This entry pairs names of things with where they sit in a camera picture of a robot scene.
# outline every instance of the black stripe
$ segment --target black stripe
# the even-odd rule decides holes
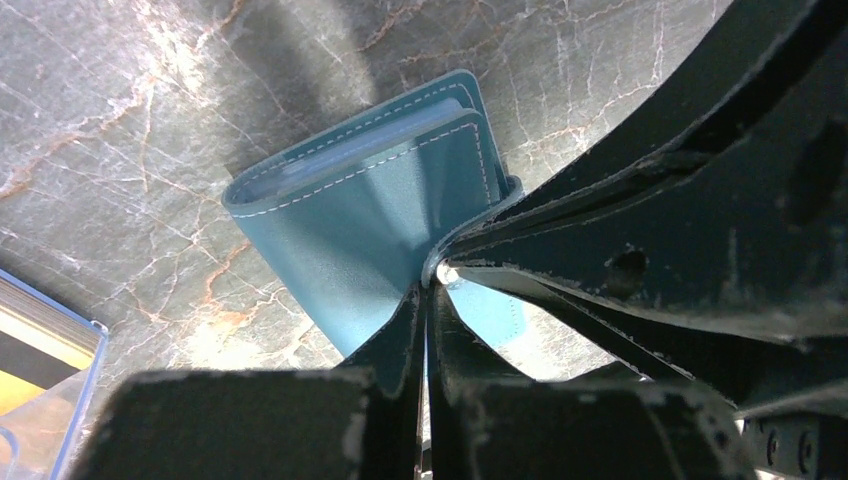
[[[79,372],[3,332],[0,332],[0,370],[45,390]]]

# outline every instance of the blue wallet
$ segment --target blue wallet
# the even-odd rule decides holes
[[[433,276],[442,247],[517,201],[474,76],[458,70],[244,171],[224,207],[304,311],[347,356]],[[463,321],[497,347],[518,300],[459,280]]]

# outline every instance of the plastic container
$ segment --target plastic container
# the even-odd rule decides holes
[[[11,341],[17,345],[28,343],[29,351],[50,344],[54,356],[56,351],[65,352],[58,355],[64,359],[67,352],[76,355],[69,360],[73,368],[64,365],[76,373],[40,393],[32,387],[34,398],[0,415],[0,480],[62,478],[103,360],[106,329],[0,270],[0,334],[15,337]],[[8,357],[0,360],[8,363]]]

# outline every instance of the white stitching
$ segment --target white stitching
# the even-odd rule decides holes
[[[432,95],[435,95],[435,94],[437,94],[437,93],[439,93],[439,92],[447,91],[447,90],[449,90],[449,89],[451,89],[451,88],[461,88],[461,89],[465,90],[465,94],[466,94],[466,95],[468,95],[468,101],[469,101],[469,102],[471,102],[471,106],[472,106],[472,107],[474,107],[475,109],[477,108],[477,106],[476,106],[476,105],[474,105],[474,97],[472,97],[472,96],[471,96],[471,92],[469,92],[469,91],[468,91],[468,89],[467,89],[467,88],[465,88],[465,85],[463,85],[463,84],[461,84],[461,83],[452,83],[452,84],[450,84],[450,85],[448,85],[448,86],[445,86],[445,87],[442,87],[442,88],[440,88],[440,89],[438,89],[438,90],[434,90],[434,91],[432,91],[432,92],[430,92],[430,93],[427,93],[427,94],[425,94],[424,96],[418,97],[418,98],[416,98],[414,101],[404,104],[404,106],[402,106],[402,107],[397,107],[397,108],[395,108],[395,109],[394,109],[394,110],[392,110],[392,111],[386,112],[386,113],[384,113],[384,114],[382,114],[382,115],[377,115],[376,117],[372,118],[371,120],[369,120],[369,121],[367,121],[367,122],[365,122],[365,123],[363,123],[363,124],[361,124],[361,125],[357,125],[355,128],[353,128],[353,129],[351,129],[351,130],[348,130],[348,131],[346,131],[345,133],[343,133],[343,134],[341,134],[341,135],[337,136],[335,139],[332,139],[332,138],[331,138],[331,139],[327,140],[327,143],[324,143],[323,145],[319,145],[317,148],[313,148],[313,149],[307,150],[307,151],[306,151],[306,153],[301,153],[300,155],[298,155],[298,156],[297,156],[297,158],[294,158],[294,159],[285,159],[284,161],[282,161],[282,162],[280,162],[280,163],[276,163],[276,164],[274,164],[274,165],[271,165],[270,167],[266,168],[265,170],[262,170],[261,172],[257,173],[256,175],[254,175],[254,176],[252,176],[252,177],[248,178],[247,180],[245,180],[245,181],[244,181],[244,183],[243,183],[243,184],[241,184],[241,185],[239,185],[239,187],[236,189],[236,191],[235,191],[235,192],[233,192],[232,196],[233,196],[233,197],[235,197],[236,195],[238,195],[238,193],[239,193],[240,191],[242,191],[242,189],[243,189],[243,188],[247,187],[247,186],[248,186],[249,184],[251,184],[254,180],[256,180],[257,178],[259,178],[259,177],[261,177],[261,176],[263,176],[263,175],[265,175],[266,173],[270,172],[271,170],[274,170],[274,169],[277,169],[277,168],[283,167],[283,166],[285,166],[285,165],[288,165],[289,163],[291,163],[291,162],[293,162],[293,161],[295,161],[295,160],[300,160],[301,158],[305,157],[306,155],[309,155],[309,154],[315,153],[315,152],[317,152],[318,150],[321,150],[321,149],[322,149],[322,148],[324,148],[324,147],[330,146],[330,145],[332,145],[333,143],[336,143],[337,141],[341,140],[342,138],[345,138],[345,137],[347,137],[348,135],[352,134],[353,132],[355,132],[355,131],[357,131],[357,130],[362,129],[363,127],[367,127],[368,125],[371,125],[372,123],[376,122],[377,120],[380,120],[381,118],[386,118],[386,117],[388,117],[388,116],[390,116],[390,115],[392,115],[392,114],[395,114],[395,113],[397,113],[397,112],[400,112],[401,110],[403,110],[403,109],[405,109],[405,108],[409,108],[409,107],[413,106],[414,104],[416,104],[416,103],[418,103],[418,102],[420,102],[420,101],[424,100],[425,98],[428,98],[428,97],[430,97],[430,96],[432,96]]]
[[[476,123],[474,123],[474,122],[469,122],[469,123],[466,123],[466,124],[464,124],[464,125],[460,125],[459,127],[452,128],[451,130],[449,130],[449,131],[447,131],[447,132],[444,132],[444,133],[441,133],[441,134],[439,134],[439,135],[437,135],[437,136],[435,136],[435,137],[431,137],[429,140],[424,140],[423,142],[419,143],[418,145],[416,145],[416,146],[414,146],[414,147],[412,147],[412,148],[410,148],[410,149],[408,149],[408,150],[404,150],[403,152],[400,152],[400,153],[398,153],[398,154],[392,155],[392,156],[391,156],[391,157],[389,157],[389,158],[386,158],[386,159],[384,159],[384,160],[380,160],[379,162],[377,162],[377,163],[375,163],[375,164],[373,164],[373,165],[369,165],[369,166],[367,166],[367,167],[365,167],[365,168],[362,168],[362,169],[359,169],[359,170],[357,170],[357,171],[355,171],[355,172],[353,172],[353,173],[351,173],[351,174],[345,175],[344,177],[342,177],[342,178],[340,178],[340,179],[338,179],[338,180],[336,180],[336,181],[334,181],[334,182],[330,182],[330,183],[328,183],[328,184],[324,185],[323,187],[319,187],[319,188],[317,188],[317,189],[313,190],[313,191],[312,191],[312,193],[307,193],[307,194],[305,194],[305,195],[303,195],[303,196],[300,196],[300,197],[298,197],[298,198],[295,198],[294,200],[291,200],[291,201],[288,201],[288,202],[286,202],[286,203],[283,203],[283,204],[277,205],[276,207],[272,207],[272,208],[269,208],[269,209],[267,209],[267,210],[262,210],[262,211],[259,211],[259,212],[249,213],[249,214],[246,214],[246,215],[233,215],[233,217],[234,217],[234,218],[250,218],[250,217],[256,217],[256,216],[258,216],[258,215],[265,215],[266,213],[271,213],[271,212],[274,212],[274,211],[277,211],[277,210],[280,210],[280,209],[286,208],[286,207],[288,207],[289,205],[292,205],[292,204],[298,203],[298,202],[300,202],[300,201],[306,200],[307,198],[309,198],[309,197],[311,197],[311,196],[313,196],[313,195],[317,195],[318,193],[320,193],[320,192],[322,192],[322,191],[324,191],[324,190],[326,190],[326,189],[328,189],[328,188],[334,187],[334,186],[336,186],[336,185],[338,185],[338,184],[340,184],[340,183],[344,182],[345,180],[349,180],[349,179],[351,179],[351,178],[353,178],[353,177],[355,177],[355,176],[357,176],[357,175],[363,174],[363,173],[367,172],[368,170],[371,170],[372,168],[377,168],[377,167],[379,167],[380,165],[383,165],[383,164],[385,164],[385,163],[387,163],[387,162],[390,162],[390,161],[392,161],[392,160],[394,160],[394,159],[396,159],[396,158],[400,158],[400,157],[402,157],[402,156],[404,156],[404,155],[406,155],[406,154],[408,154],[408,153],[410,153],[410,152],[414,152],[414,151],[418,150],[419,148],[423,147],[424,145],[427,145],[428,143],[436,142],[436,141],[438,141],[438,140],[441,140],[442,138],[445,138],[445,137],[447,137],[447,136],[449,136],[449,135],[453,135],[454,133],[456,133],[456,132],[458,132],[458,131],[460,131],[460,130],[462,130],[462,129],[464,129],[464,128],[468,128],[468,127],[472,127],[472,128],[474,128],[474,135],[475,135],[475,136],[476,136],[476,138],[477,138],[477,157],[480,159],[480,172],[483,174],[483,186],[484,186],[484,187],[485,187],[485,189],[486,189],[486,201],[487,201],[487,204],[488,204],[488,205],[491,205],[491,204],[492,204],[492,197],[491,197],[491,195],[490,195],[490,193],[489,193],[489,182],[488,182],[488,180],[487,180],[487,176],[486,176],[486,169],[485,169],[485,166],[484,166],[484,163],[483,163],[483,151],[482,151],[481,146],[480,146],[480,129],[479,129],[479,127],[477,126],[477,124],[476,124]]]

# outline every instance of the gray marble countertop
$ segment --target gray marble countertop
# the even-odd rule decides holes
[[[0,0],[0,266],[110,328],[95,405],[138,370],[333,365],[221,207],[233,175],[467,68],[532,189],[645,100],[728,3]],[[531,375],[609,361],[527,313],[502,353]]]

